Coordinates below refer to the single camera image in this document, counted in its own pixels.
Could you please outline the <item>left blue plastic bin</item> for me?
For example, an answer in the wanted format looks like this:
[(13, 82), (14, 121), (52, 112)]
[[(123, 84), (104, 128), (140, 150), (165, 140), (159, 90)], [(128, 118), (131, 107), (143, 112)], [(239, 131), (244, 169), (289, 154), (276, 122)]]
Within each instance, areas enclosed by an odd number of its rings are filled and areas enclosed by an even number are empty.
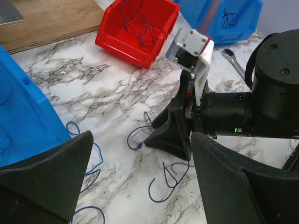
[(59, 146), (71, 137), (48, 98), (0, 49), (0, 165)]

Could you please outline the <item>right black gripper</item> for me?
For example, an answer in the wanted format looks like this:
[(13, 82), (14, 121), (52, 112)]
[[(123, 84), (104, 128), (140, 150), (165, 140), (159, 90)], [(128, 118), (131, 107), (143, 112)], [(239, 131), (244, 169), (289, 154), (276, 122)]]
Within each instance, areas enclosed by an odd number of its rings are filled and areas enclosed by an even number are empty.
[(210, 92), (204, 86), (200, 105), (195, 101), (195, 80), (182, 70), (179, 89), (169, 104), (154, 118), (155, 131), (145, 146), (163, 150), (184, 161), (191, 159), (190, 134), (254, 136), (255, 112), (251, 92)]

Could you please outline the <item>wooden board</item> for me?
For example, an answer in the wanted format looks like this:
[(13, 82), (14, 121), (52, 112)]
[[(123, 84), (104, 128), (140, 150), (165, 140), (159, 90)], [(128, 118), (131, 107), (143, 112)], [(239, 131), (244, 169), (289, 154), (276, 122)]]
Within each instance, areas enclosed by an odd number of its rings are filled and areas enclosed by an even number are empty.
[(1, 25), (0, 44), (10, 54), (96, 31), (104, 15), (94, 0), (12, 0), (20, 12)]

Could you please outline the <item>silver ratchet wrench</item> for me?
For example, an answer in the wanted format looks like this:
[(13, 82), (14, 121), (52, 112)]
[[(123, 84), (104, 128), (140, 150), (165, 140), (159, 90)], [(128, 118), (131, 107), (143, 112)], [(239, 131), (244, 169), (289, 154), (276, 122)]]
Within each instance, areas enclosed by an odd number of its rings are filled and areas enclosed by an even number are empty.
[(225, 48), (223, 50), (223, 52), (222, 52), (222, 55), (223, 55), (224, 58), (226, 58), (233, 65), (233, 67), (239, 73), (239, 75), (241, 76), (241, 78), (243, 80), (245, 80), (245, 71), (241, 67), (241, 65), (238, 63), (234, 52), (231, 49)]

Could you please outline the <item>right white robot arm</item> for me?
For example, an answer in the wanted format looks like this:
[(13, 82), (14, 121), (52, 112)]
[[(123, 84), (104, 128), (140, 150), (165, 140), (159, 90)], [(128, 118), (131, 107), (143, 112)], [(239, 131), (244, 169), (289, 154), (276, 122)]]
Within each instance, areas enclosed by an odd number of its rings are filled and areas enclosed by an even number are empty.
[(212, 138), (299, 137), (298, 30), (270, 34), (253, 51), (245, 70), (249, 92), (210, 92), (207, 81), (196, 87), (197, 80), (182, 70), (179, 90), (153, 120), (146, 146), (188, 161), (192, 132)]

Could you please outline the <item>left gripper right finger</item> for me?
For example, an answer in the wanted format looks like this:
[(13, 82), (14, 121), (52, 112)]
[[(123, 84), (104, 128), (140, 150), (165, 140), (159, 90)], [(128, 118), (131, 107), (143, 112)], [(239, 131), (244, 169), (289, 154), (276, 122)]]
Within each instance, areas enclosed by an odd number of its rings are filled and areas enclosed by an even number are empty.
[(279, 169), (237, 153), (202, 133), (192, 154), (209, 224), (296, 224), (299, 151)]

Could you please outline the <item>grey metal stand bracket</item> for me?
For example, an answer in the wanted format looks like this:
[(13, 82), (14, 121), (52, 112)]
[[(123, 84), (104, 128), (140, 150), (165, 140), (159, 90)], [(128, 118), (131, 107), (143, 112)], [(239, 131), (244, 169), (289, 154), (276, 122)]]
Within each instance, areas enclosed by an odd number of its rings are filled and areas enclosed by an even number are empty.
[(18, 11), (11, 0), (0, 0), (0, 25), (8, 25), (20, 21), (25, 18)]

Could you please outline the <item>blue plastic bin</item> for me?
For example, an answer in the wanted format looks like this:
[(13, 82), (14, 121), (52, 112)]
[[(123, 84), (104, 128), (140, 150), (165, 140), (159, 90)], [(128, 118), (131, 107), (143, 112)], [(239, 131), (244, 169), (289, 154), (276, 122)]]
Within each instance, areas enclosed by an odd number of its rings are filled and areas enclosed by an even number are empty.
[[(176, 0), (189, 25), (199, 29), (211, 0)], [(254, 33), (262, 9), (260, 0), (222, 0), (206, 34), (216, 44), (244, 41)]]
[(59, 146), (71, 137), (48, 98), (0, 49), (0, 165)]

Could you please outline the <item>right blue plastic bin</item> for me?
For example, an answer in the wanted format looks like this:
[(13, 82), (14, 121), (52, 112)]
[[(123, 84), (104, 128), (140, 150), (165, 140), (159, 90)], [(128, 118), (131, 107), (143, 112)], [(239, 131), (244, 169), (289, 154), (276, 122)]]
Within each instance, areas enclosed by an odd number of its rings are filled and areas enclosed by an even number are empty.
[[(199, 29), (211, 0), (176, 0), (189, 25)], [(262, 9), (260, 0), (222, 0), (206, 34), (216, 44), (244, 41), (254, 33)]]

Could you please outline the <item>red plastic bin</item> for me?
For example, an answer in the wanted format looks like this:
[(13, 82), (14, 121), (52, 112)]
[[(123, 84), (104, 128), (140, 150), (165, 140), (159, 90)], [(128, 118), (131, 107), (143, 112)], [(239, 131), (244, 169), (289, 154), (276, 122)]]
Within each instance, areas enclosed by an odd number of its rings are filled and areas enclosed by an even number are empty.
[(104, 11), (95, 44), (149, 69), (171, 33), (180, 8), (171, 0), (116, 0)]

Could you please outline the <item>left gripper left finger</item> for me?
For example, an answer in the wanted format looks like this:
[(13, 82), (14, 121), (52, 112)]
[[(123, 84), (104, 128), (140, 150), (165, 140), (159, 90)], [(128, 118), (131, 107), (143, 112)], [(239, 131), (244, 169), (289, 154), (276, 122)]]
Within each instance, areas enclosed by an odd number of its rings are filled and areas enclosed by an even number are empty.
[(86, 131), (0, 169), (2, 224), (67, 224), (74, 215), (93, 147)]

